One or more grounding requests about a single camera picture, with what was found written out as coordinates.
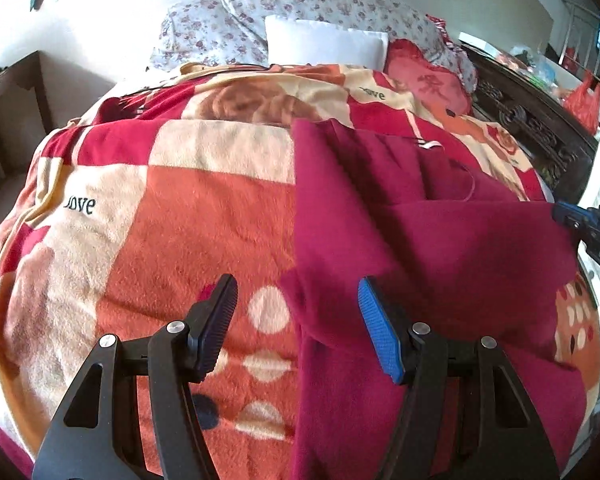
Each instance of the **magenta cloth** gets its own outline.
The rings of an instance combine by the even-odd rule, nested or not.
[[[281,280],[300,347],[292,478],[371,480],[384,456],[404,390],[382,373],[358,309],[368,274],[413,321],[448,338],[494,336],[562,468],[586,394],[579,371],[554,362],[556,290],[576,253],[551,205],[519,202],[446,148],[406,137],[335,120],[297,120],[292,134],[297,267]]]
[[[26,477],[31,478],[33,473],[33,460],[17,444],[11,440],[0,428],[0,449],[2,449],[13,465]]]

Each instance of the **metal screw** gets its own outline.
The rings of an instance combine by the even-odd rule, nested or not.
[[[103,348],[109,348],[116,342],[116,336],[113,334],[105,334],[100,338],[100,346]]]
[[[498,343],[496,342],[496,340],[493,337],[491,337],[490,335],[486,335],[482,339],[480,339],[480,343],[482,343],[482,346],[484,346],[485,348],[488,348],[491,350],[493,350],[494,348],[496,348],[496,346],[498,346]]]
[[[418,335],[427,335],[431,332],[431,327],[421,321],[414,323],[411,329]]]
[[[184,330],[184,323],[181,321],[171,321],[167,325],[167,332],[170,334],[177,334],[178,332],[182,332]]]

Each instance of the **blanket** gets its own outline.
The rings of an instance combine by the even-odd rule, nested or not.
[[[216,370],[192,385],[194,402],[221,478],[288,477],[298,346],[279,281],[296,266],[289,127],[298,118],[426,133],[519,200],[542,200],[504,129],[427,108],[371,70],[187,66],[160,88],[107,98],[40,144],[0,225],[0,442],[25,473],[101,335],[150,335],[231,272],[238,306]],[[555,359],[582,376],[584,418],[600,359],[580,276],[555,304]],[[139,381],[146,460],[159,471],[147,392]]]
[[[420,132],[428,137],[433,128],[423,124]],[[282,281],[300,348],[292,477],[374,478],[388,449],[405,388],[382,371],[360,314],[358,283],[367,275],[413,322],[451,339],[494,336],[562,469],[586,395],[580,373],[554,361],[555,291],[577,261],[552,205],[520,202],[459,164],[452,143],[423,149],[410,136],[336,121],[296,121],[292,132],[296,267]],[[457,406],[454,384],[447,395]],[[444,420],[441,440],[450,444],[457,412]],[[437,455],[449,456],[442,447]]]

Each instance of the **pillow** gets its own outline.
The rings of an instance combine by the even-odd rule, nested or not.
[[[265,38],[264,20],[270,14],[318,20],[359,30],[379,30],[391,40],[413,41],[434,65],[458,74],[474,92],[477,72],[466,53],[445,45],[436,25],[424,13],[400,0],[221,0],[224,8],[246,28]]]
[[[427,107],[437,104],[458,115],[468,115],[471,111],[471,98],[458,76],[424,59],[420,49],[409,40],[390,43],[384,72]]]
[[[265,18],[269,64],[362,65],[382,71],[389,36],[344,28],[327,22],[294,20],[282,16]]]
[[[264,40],[241,25],[220,0],[185,0],[169,8],[150,65],[169,71],[187,62],[215,66],[264,64],[266,59]]]

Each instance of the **white pillow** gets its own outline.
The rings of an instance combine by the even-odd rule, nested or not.
[[[333,23],[267,16],[264,20],[269,43],[269,64],[362,65],[384,70],[389,35]]]

